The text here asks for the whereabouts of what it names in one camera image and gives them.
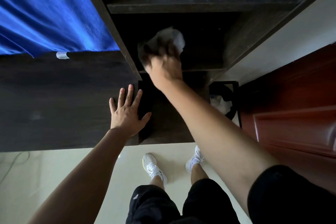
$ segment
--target beige floor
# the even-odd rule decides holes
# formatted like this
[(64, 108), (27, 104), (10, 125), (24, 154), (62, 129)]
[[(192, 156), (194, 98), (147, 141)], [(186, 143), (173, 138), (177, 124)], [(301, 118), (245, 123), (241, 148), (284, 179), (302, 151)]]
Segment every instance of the beige floor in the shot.
[[(166, 192), (181, 212), (191, 186), (190, 175), (184, 165), (192, 156), (194, 149), (195, 143), (125, 147), (116, 162), (110, 186), (95, 223), (125, 223), (133, 190), (138, 185), (148, 184), (150, 181), (141, 163), (142, 156), (147, 152), (154, 154), (158, 165), (168, 177)], [(0, 223), (25, 223), (90, 150), (34, 151), (31, 152), (28, 161), (26, 161), (27, 153), (21, 154), (0, 185)], [(16, 155), (14, 152), (0, 153), (0, 179)], [(208, 163), (204, 164), (204, 169), (209, 177), (218, 182), (229, 194), (241, 224), (250, 224), (250, 219)]]

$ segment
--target blue fabric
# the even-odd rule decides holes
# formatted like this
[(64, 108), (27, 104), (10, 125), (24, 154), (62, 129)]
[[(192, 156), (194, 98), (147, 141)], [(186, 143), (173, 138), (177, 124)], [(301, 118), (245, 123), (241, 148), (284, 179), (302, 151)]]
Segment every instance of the blue fabric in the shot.
[(0, 0), (0, 54), (116, 50), (90, 0)]

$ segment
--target red wooden door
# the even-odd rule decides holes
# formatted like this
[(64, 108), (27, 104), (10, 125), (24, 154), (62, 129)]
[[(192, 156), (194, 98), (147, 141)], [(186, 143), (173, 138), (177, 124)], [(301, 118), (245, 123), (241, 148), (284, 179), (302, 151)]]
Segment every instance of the red wooden door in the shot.
[(243, 130), (311, 182), (336, 192), (336, 45), (238, 88)]

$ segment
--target white sneaker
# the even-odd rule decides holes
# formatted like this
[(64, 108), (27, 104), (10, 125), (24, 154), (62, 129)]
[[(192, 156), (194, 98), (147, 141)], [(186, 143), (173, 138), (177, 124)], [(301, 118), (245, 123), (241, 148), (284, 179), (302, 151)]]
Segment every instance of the white sneaker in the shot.
[(160, 168), (157, 166), (156, 158), (150, 154), (146, 153), (142, 158), (142, 166), (147, 172), (147, 174), (153, 179), (156, 175), (161, 177), (163, 185), (167, 184), (167, 177), (163, 174)]
[(188, 160), (188, 162), (185, 165), (185, 168), (187, 169), (188, 173), (191, 174), (191, 169), (193, 168), (194, 164), (200, 164), (202, 165), (202, 162), (204, 160), (203, 154), (201, 154), (200, 149), (196, 145), (195, 147), (195, 154), (191, 159)]

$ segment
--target right arm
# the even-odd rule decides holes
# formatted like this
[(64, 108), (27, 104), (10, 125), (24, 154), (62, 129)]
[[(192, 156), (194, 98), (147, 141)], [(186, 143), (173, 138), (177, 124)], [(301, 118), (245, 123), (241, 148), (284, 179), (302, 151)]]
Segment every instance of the right arm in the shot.
[(146, 71), (180, 113), (202, 154), (248, 214), (252, 184), (263, 171), (277, 165), (277, 160), (183, 82), (178, 59), (151, 57)]

